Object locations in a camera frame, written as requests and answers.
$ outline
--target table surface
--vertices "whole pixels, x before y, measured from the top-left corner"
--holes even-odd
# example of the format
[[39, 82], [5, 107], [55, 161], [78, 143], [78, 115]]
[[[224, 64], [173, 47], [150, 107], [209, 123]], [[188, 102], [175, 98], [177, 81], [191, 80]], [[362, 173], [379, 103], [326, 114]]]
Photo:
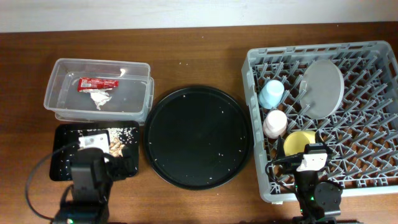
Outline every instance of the table surface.
[[[146, 62], [155, 80], [154, 104], [170, 90], [203, 84], [245, 105], [241, 67], [249, 49], [386, 40], [398, 52], [397, 30], [398, 22], [381, 22], [0, 34], [0, 223], [44, 223], [28, 209], [23, 192], [31, 168], [51, 152], [60, 124], [43, 107], [58, 58]], [[34, 206], [54, 216], [68, 184], [52, 182], [45, 163], [30, 191]], [[338, 219], [397, 223], [397, 199], [344, 198]], [[109, 221], [122, 223], [278, 223], [300, 215], [297, 202], [262, 201], [253, 156], [227, 184], [189, 191], [162, 180], [141, 153], [138, 175], [114, 183], [109, 207]]]

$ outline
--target red wrapper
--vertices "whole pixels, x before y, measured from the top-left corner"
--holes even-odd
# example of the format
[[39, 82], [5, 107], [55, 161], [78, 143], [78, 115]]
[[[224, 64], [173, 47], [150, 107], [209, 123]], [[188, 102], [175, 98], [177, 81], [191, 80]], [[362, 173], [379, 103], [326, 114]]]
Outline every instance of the red wrapper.
[[100, 78], [80, 78], [77, 91], [83, 90], [102, 90], [119, 86], [117, 80], [105, 80]]

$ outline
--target white wall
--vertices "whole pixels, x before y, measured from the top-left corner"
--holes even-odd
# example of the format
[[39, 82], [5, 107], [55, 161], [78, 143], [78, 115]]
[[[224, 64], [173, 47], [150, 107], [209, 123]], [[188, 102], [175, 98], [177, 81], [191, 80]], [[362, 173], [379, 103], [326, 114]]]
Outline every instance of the white wall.
[[0, 0], [0, 32], [398, 21], [398, 0]]

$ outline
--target light blue cup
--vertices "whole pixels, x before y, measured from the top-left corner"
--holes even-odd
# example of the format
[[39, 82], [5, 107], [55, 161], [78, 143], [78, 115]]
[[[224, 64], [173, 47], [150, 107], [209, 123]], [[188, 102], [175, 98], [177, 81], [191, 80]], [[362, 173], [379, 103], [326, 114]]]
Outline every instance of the light blue cup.
[[259, 103], [265, 109], [271, 109], [278, 106], [285, 87], [278, 80], [268, 81], [259, 94]]

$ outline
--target black round tray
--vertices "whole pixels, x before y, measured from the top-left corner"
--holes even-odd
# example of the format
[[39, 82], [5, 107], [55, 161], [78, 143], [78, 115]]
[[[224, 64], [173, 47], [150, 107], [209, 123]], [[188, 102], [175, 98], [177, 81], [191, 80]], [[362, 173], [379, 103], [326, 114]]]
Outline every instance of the black round tray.
[[144, 147], [151, 166], [167, 182], [190, 190], [210, 189], [244, 167], [253, 148], [251, 125], [223, 91], [184, 88], [152, 109]]

